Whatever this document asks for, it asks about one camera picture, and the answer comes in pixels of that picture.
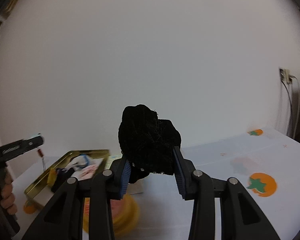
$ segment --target human hand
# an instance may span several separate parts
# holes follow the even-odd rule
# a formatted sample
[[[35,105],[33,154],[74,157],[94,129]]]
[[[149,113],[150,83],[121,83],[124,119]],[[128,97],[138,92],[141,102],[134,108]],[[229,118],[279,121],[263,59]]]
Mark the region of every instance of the human hand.
[[[8,214],[14,215],[17,212],[17,206],[15,205],[15,196],[12,193],[12,178],[7,172],[6,178],[4,180],[5,185],[1,190],[2,200],[0,201],[0,205],[7,210]]]

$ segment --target table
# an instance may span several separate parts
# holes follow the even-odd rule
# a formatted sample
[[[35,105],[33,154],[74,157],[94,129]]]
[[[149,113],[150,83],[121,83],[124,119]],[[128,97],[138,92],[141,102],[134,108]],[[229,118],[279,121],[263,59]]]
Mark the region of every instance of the table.
[[[277,189],[267,197],[248,189],[281,240],[291,240],[300,230],[300,144],[272,128],[264,128],[260,136],[242,134],[226,140],[183,149],[183,156],[195,167],[217,179],[236,177],[249,186],[250,177],[264,173],[274,178]],[[47,167],[57,157],[49,158]],[[26,215],[22,206],[24,189],[41,173],[36,163],[14,181],[21,239],[35,214]],[[137,227],[123,239],[171,240],[187,239],[193,201],[184,201],[178,193],[174,176],[150,174],[143,182],[144,192],[133,195],[140,206]],[[216,204],[216,237],[221,239],[220,205]]]

